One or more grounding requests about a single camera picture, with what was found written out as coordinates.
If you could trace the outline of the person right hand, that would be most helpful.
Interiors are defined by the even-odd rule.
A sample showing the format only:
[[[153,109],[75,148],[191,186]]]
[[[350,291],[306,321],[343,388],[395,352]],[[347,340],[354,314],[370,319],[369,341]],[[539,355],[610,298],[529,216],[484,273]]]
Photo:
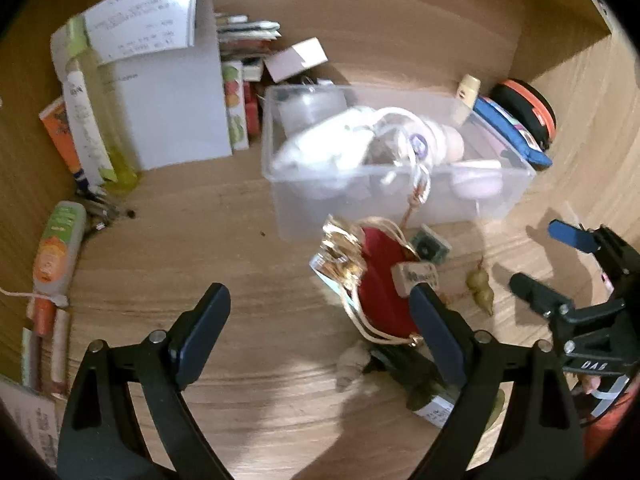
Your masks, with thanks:
[[[579,382],[582,385],[582,392],[585,394],[591,394],[593,391],[599,389],[601,385],[601,376],[597,375],[580,375]]]

